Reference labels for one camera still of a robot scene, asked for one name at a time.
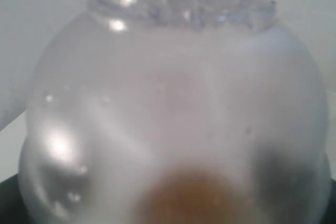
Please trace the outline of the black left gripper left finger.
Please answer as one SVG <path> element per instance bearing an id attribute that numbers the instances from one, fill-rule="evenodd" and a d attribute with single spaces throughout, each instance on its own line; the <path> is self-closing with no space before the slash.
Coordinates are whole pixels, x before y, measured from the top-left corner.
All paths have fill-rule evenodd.
<path id="1" fill-rule="evenodd" d="M 1 224 L 34 223 L 19 191 L 17 174 L 1 182 Z"/>

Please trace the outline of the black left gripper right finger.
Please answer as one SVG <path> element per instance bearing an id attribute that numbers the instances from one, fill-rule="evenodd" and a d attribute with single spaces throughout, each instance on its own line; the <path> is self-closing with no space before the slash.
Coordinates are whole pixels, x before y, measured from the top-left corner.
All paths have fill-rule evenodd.
<path id="1" fill-rule="evenodd" d="M 324 224 L 336 224 L 336 188 L 335 179 L 332 179 L 331 194 L 328 202 L 328 207 L 324 214 Z"/>

